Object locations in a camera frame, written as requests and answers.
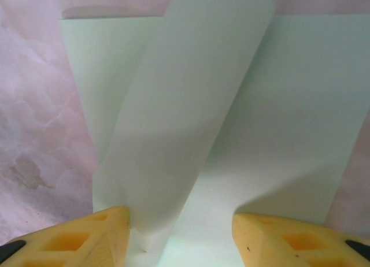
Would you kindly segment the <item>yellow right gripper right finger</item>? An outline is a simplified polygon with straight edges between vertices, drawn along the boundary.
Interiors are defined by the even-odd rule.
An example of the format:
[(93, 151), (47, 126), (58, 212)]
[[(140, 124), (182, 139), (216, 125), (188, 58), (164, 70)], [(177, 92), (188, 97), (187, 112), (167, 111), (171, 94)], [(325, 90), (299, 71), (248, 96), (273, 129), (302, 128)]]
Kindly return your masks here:
[(238, 213), (232, 237), (245, 266), (369, 266), (369, 241), (290, 218)]

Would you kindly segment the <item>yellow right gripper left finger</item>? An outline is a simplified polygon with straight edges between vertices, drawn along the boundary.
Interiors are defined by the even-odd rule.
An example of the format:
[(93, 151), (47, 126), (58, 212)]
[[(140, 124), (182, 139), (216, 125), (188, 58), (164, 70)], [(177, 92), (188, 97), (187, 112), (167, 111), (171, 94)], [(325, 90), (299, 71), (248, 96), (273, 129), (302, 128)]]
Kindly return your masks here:
[(129, 209), (111, 207), (10, 240), (1, 266), (124, 266), (129, 238)]

